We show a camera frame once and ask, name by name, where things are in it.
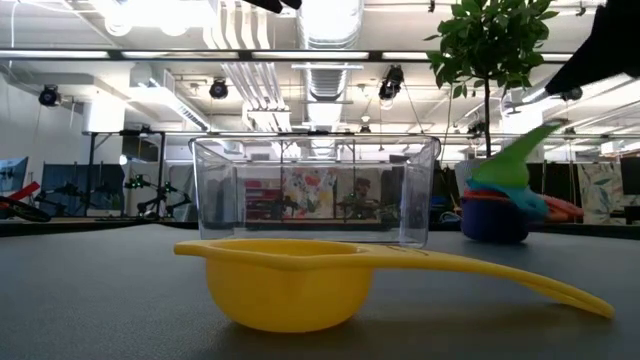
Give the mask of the green leafy plant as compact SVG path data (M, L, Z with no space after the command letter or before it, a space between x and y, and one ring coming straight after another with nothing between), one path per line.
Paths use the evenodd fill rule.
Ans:
M531 71L544 62L538 49L549 37L546 21L558 15L554 0L459 0L452 17L440 22L439 48L427 52L436 85L451 87L450 98L484 91L484 138L491 156L490 97L492 84L507 92L531 87Z

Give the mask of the blue screen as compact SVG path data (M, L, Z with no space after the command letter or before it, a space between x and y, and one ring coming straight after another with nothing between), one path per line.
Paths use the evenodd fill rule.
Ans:
M28 157L0 159L0 193L16 192L23 188Z

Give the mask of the black monitor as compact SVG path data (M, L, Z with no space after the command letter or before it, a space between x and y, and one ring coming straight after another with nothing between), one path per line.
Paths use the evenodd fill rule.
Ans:
M623 193L640 195L640 157L623 157L620 159Z

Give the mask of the silver ventilation duct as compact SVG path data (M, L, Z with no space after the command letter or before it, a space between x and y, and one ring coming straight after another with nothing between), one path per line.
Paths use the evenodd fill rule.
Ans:
M304 50L352 50L358 42L364 0L302 0L297 11L300 47ZM348 72L342 69L305 70L306 114L316 129L329 131L339 121Z

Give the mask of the leaf print panel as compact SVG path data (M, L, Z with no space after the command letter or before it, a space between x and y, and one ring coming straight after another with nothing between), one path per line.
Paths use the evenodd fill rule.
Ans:
M578 164L583 222L591 225L623 225L611 214L623 210L620 165L615 162Z

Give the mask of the green measuring cup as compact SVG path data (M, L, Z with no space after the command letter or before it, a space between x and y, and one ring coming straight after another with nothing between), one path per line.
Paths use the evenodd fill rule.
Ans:
M552 132L567 123L567 119L553 118L522 134L501 152L475 168L468 184L513 189L526 188L529 183L526 161L530 153Z

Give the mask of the grey table mat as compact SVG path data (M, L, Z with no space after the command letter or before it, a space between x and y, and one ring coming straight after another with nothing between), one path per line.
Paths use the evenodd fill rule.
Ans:
M614 306L612 320L518 284L376 274L350 321L309 334L230 322L190 230L147 225L0 239L0 360L640 360L640 241L533 233L518 246L435 232L430 249L539 273Z

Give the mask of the teal measuring cup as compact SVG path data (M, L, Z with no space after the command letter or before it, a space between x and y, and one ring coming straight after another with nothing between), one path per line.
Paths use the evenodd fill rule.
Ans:
M546 217L550 210L543 198L533 192L528 186L508 187L494 183L481 183L474 179L466 181L468 189L491 189L503 193L504 199L509 199L521 211L536 218Z

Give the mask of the orange measuring cup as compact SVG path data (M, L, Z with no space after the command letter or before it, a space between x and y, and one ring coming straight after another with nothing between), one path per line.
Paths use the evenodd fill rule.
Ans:
M555 222L555 223L567 223L572 222L576 219L582 218L584 216L584 211L582 208L573 205L565 200L558 199L555 197L551 197L548 195L539 194L545 203L549 207L549 214L544 218L536 218L527 215L525 212L521 211L515 204L513 204L509 199L504 199L504 197L479 197L474 196L470 198L465 198L463 195L461 197L461 203L463 206L468 208L468 213L471 213L472 205L484 205L485 207L493 206L496 211L498 210L506 210L508 215L514 215L516 211L518 211L521 215L525 215L530 221L544 221L544 222Z

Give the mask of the long horizontal light bar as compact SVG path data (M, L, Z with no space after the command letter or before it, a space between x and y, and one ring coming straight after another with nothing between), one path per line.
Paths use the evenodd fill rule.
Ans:
M11 61L428 63L426 51L0 48Z

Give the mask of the black rack frame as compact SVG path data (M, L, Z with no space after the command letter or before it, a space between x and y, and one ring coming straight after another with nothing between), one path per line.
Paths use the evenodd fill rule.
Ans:
M141 190L145 188L152 189L155 195L152 199L140 202L136 205L136 216L138 220L155 221L160 220L162 203L167 199L167 189L163 183L164 168L165 168L165 151L166 151L166 137L165 131L153 131L149 127L143 127L141 130L120 130L117 132L84 132L84 135L90 137L90 151L89 161L86 172L86 182L84 191L88 192L90 189L95 189L93 186L93 170L94 170L94 158L95 151L100 147L102 143L110 139L112 136L118 136L123 139L135 138L138 140L138 145L141 145L142 140L149 136L158 136L160 142L158 145L158 153L156 157L156 164L158 165L156 179L151 182L149 175L142 173L136 173L133 171L133 177L125 177L121 190Z

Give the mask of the colourful painting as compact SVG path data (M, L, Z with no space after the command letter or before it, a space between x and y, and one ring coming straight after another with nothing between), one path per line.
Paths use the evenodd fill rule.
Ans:
M291 218L328 219L333 217L336 168L294 167L283 172L285 200L293 203Z

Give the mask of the yellow measuring cup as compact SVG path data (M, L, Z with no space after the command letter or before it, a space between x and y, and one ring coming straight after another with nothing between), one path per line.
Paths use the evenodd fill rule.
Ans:
M606 301L535 273L410 247L298 239L197 240L175 244L177 255L205 260L217 307L243 326L276 333L324 330L364 304L378 268L474 273L519 283L559 303L605 318Z

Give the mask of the black table frame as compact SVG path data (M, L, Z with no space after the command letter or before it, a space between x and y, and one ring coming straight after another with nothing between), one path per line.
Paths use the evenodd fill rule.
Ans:
M120 229L142 225L162 225L169 228L197 230L197 222L163 222L144 220L109 220L109 221L70 221L70 222L0 222L0 238L11 236L46 235L57 233L75 233ZM294 231L374 231L390 230L383 224L275 224L258 223L251 225L251 230L294 230ZM602 238L618 238L640 241L640 226L628 225L588 225L588 224L531 224L527 225L529 232L553 233L575 236L590 236Z

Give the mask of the red and black equipment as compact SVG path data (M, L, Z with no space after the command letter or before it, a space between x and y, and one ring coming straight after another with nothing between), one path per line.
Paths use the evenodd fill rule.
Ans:
M48 213L23 202L23 199L39 189L40 185L37 182L32 182L9 196L0 196L0 220L20 218L36 223L49 222L51 216Z

